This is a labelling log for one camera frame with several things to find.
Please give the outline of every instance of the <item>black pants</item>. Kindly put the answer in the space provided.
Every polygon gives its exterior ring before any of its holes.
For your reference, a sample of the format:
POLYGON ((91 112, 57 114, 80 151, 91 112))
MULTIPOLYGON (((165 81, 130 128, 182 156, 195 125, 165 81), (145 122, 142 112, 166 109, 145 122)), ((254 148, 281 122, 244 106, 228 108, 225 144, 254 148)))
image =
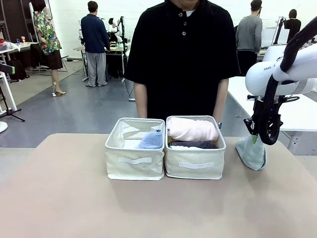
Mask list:
POLYGON ((245 76, 248 70, 257 63, 258 55, 253 51, 238 51, 238 60, 241 75, 245 76))

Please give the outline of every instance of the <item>folded towel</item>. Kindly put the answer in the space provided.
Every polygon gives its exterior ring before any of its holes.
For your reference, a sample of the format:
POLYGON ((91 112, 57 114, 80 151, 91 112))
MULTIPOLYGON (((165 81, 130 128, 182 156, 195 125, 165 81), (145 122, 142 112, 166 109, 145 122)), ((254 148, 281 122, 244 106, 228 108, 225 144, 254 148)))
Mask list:
POLYGON ((179 141, 216 141, 219 134, 214 124, 207 120, 169 118, 168 135, 179 141))
POLYGON ((155 150, 163 146, 163 136, 161 130, 149 132, 140 142, 137 149, 155 150))
POLYGON ((172 141, 170 146, 197 147, 201 149, 218 149, 210 141, 172 141))
POLYGON ((266 165, 266 150, 260 137, 249 135, 236 144, 236 150, 245 166, 252 170, 262 170, 266 165))

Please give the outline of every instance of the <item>woman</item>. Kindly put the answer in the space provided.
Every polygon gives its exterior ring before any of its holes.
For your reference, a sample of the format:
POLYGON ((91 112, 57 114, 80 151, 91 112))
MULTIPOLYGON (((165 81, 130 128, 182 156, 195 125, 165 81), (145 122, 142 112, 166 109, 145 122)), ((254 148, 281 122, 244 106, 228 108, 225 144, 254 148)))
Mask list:
POLYGON ((48 67, 52 70, 52 84, 55 91, 65 94, 59 87, 58 69, 63 68, 59 50, 60 42, 50 20, 46 19, 43 9, 45 0, 31 0, 34 9, 34 25, 37 31, 42 51, 47 56, 48 67))

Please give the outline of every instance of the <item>black cable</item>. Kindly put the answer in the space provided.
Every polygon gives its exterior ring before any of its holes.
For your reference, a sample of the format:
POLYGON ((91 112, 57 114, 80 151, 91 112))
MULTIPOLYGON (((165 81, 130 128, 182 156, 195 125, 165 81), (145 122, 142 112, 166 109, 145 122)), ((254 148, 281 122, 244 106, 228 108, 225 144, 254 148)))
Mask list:
POLYGON ((128 94, 129 94, 129 99, 131 99, 132 98, 131 95, 132 95, 132 92, 134 90, 134 87, 131 90, 131 92, 129 92, 128 85, 127 85, 127 79, 124 80, 124 84, 125 84, 125 88, 127 89, 128 94))
POLYGON ((273 42, 274 42, 274 36, 275 36, 275 34, 276 34, 276 31, 277 31, 277 29, 278 29, 278 25, 279 25, 279 19, 280 19, 280 17, 278 17, 278 21, 277 21, 276 29, 275 29, 275 32, 274 32, 274 35, 273 35, 273 39, 272 39, 272 43, 271 43, 271 46, 273 45, 273 42))

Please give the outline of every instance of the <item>cable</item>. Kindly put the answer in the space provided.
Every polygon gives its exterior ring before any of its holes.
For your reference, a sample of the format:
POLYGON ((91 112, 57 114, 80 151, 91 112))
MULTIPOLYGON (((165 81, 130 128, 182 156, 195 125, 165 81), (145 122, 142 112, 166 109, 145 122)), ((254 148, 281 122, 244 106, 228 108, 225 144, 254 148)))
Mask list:
POLYGON ((79 67, 74 67, 73 68, 73 71, 75 71, 74 73, 73 73, 73 75, 79 75, 80 74, 80 70, 84 70, 84 67, 83 66, 79 66, 79 67))
POLYGON ((53 93, 52 93, 52 95, 53 95, 53 97, 56 97, 56 94, 55 94, 55 92, 54 92, 54 91, 55 91, 56 82, 54 82, 53 84, 54 84, 54 87, 53 87, 53 93))
POLYGON ((275 32, 274 32, 274 35, 273 35, 273 39, 272 39, 272 43, 271 43, 271 46, 273 45, 273 42, 274 42, 274 36, 276 34, 276 31, 278 29, 278 25, 279 25, 279 20, 280 20, 280 17, 278 17, 278 21, 277 21, 277 25, 276 25, 276 29, 275 29, 275 32))
POLYGON ((125 88, 126 88, 126 90, 127 90, 127 92, 128 92, 129 99, 132 99, 131 95, 132 95, 132 92, 133 92, 133 90, 134 90, 134 86, 133 86, 133 89, 131 90, 131 92, 129 92, 128 85, 127 85, 127 80, 126 80, 126 79, 124 80, 124 84, 125 84, 125 88))

